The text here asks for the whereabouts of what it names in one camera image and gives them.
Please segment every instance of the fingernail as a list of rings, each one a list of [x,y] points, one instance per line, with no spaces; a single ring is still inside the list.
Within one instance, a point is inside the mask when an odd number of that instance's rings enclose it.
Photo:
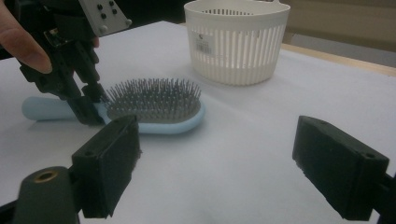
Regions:
[[[46,55],[32,53],[26,57],[25,63],[40,73],[49,74],[52,72],[50,59]]]

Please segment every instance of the robotic hand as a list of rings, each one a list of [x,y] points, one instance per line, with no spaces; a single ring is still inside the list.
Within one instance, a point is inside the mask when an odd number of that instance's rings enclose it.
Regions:
[[[104,123],[93,103],[104,94],[95,70],[92,40],[127,29],[128,20],[113,0],[15,0],[14,17],[47,52],[52,72],[44,75],[21,63],[21,71],[41,92],[66,100],[83,124]],[[78,88],[76,72],[87,85]]]

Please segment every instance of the hairbrush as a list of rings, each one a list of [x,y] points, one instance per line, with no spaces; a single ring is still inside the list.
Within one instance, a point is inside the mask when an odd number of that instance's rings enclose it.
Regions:
[[[135,115],[140,133],[184,133],[197,126],[205,115],[198,85],[179,79],[133,79],[111,87],[95,104],[108,124]],[[22,104],[23,115],[32,120],[75,119],[66,101],[29,97]]]

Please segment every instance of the white table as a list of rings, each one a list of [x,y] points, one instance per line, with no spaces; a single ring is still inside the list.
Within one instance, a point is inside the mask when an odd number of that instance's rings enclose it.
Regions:
[[[297,119],[324,119],[390,158],[396,172],[396,78],[281,50],[274,76],[232,87],[191,67],[186,27],[158,22],[101,38],[105,89],[140,77],[186,78],[202,89],[206,115],[180,135],[141,135],[142,158],[113,218],[82,223],[349,223],[291,158]],[[21,181],[70,156],[99,128],[34,122],[22,101],[44,96],[15,59],[0,61],[0,204]],[[373,212],[369,223],[376,223]]]

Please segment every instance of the gray bristle pad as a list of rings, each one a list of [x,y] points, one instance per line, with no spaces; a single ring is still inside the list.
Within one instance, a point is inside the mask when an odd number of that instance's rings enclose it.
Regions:
[[[200,109],[201,90],[179,79],[134,79],[106,91],[111,119],[136,115],[143,123],[175,123],[190,119]]]

